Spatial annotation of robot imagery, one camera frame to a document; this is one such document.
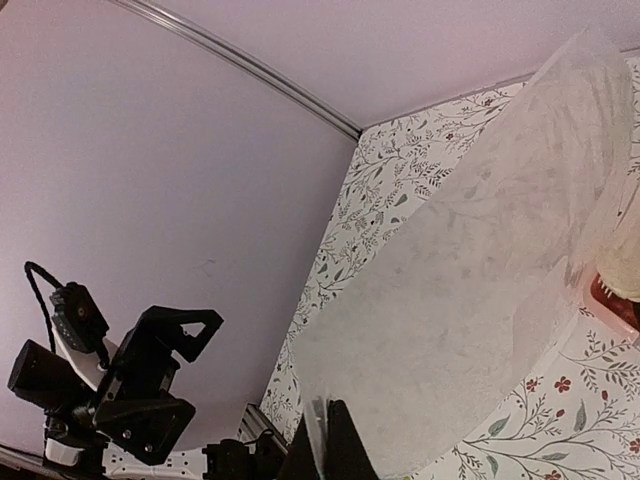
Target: leaf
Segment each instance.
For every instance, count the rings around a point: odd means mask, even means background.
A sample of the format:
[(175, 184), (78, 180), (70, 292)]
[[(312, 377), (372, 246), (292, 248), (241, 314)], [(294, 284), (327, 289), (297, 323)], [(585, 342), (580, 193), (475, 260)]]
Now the leaf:
[(395, 206), (397, 207), (398, 205), (402, 205), (402, 204), (403, 204), (404, 202), (406, 202), (407, 200), (408, 200), (408, 198), (407, 198), (407, 194), (406, 194), (406, 193), (403, 193), (403, 194), (402, 194), (402, 196), (401, 196), (401, 197), (398, 199), (398, 201), (396, 202), (396, 205), (395, 205)]
[(487, 462), (491, 465), (491, 473), (493, 473), (493, 476), (495, 477), (496, 473), (498, 473), (498, 468), (500, 467), (500, 465), (498, 465), (498, 461), (491, 455), (487, 455)]
[(576, 423), (573, 425), (574, 432), (581, 432), (587, 425), (587, 411), (584, 408), (584, 401), (580, 400), (580, 408), (576, 413)]
[(493, 422), (491, 424), (491, 426), (489, 427), (489, 435), (491, 435), (492, 437), (495, 437), (502, 430), (504, 430), (504, 427), (507, 426), (507, 422), (509, 421), (510, 417), (511, 417), (511, 415), (509, 415), (508, 417), (505, 417), (505, 418), (501, 418), (500, 420), (496, 420), (495, 422)]
[(564, 460), (568, 456), (569, 456), (568, 453), (557, 452), (557, 453), (551, 453), (549, 455), (543, 455), (542, 459), (547, 460), (549, 462), (559, 462), (560, 460)]

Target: translucent plastic bag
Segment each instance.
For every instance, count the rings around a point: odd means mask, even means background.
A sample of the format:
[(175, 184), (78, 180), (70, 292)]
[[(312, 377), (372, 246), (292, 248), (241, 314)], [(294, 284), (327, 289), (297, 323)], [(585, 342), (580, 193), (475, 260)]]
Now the translucent plastic bag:
[(571, 39), (297, 338), (320, 465), (329, 398), (395, 478), (454, 446), (529, 372), (613, 230), (631, 98), (613, 45)]

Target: floral pattern surface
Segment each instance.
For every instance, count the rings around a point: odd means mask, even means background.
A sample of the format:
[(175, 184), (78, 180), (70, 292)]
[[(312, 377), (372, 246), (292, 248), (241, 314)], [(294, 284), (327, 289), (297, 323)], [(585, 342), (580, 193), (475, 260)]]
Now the floral pattern surface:
[[(630, 191), (640, 177), (640, 58)], [(442, 184), (524, 84), (469, 95), (368, 129), (360, 139), (261, 409), (287, 440), (302, 405), (295, 337)], [(640, 352), (581, 308), (575, 329), (476, 431), (414, 478), (640, 478)]]

